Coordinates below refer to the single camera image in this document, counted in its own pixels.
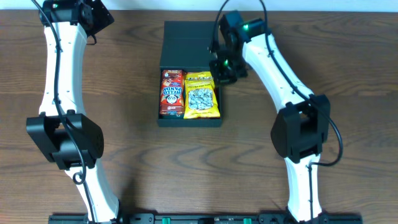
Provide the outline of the Hello Panda snack bag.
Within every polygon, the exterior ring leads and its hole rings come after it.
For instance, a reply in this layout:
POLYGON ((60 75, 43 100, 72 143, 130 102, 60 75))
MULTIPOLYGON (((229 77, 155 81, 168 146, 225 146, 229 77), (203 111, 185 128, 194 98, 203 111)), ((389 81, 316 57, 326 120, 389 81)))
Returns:
POLYGON ((170 118, 183 118, 184 102, 183 70, 164 70, 160 88, 159 114, 170 118))

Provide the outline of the yellow Hacks candy bag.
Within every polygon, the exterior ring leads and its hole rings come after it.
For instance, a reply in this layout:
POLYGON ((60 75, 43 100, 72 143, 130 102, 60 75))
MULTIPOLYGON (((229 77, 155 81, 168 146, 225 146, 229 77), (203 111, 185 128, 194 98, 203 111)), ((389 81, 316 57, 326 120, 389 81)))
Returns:
POLYGON ((211 72, 191 72, 185 77, 184 119, 219 118, 211 72))

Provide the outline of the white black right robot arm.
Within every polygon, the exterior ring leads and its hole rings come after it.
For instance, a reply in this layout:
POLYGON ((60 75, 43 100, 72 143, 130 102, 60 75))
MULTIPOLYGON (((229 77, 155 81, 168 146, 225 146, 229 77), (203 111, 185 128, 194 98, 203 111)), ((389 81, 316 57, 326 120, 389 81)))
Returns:
POLYGON ((289 199, 287 210, 295 222, 319 220, 317 165, 328 138, 330 102, 315 95, 293 72, 262 19, 244 22, 239 14, 224 15, 215 32, 224 44, 211 41, 216 55, 210 62, 217 85, 229 85, 247 76, 250 66, 270 94, 277 112, 271 140, 287 168, 289 199))

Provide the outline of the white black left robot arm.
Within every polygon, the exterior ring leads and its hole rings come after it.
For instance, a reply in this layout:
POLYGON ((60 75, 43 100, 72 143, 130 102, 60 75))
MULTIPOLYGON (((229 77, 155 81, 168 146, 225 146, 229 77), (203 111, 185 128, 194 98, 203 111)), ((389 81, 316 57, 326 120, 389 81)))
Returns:
POLYGON ((26 130, 46 160, 71 178, 87 214, 53 215, 55 223, 122 223, 120 202, 103 169, 102 129, 83 104, 83 56, 89 37, 114 22, 100 0, 44 1, 39 10, 47 46, 45 91, 26 130))

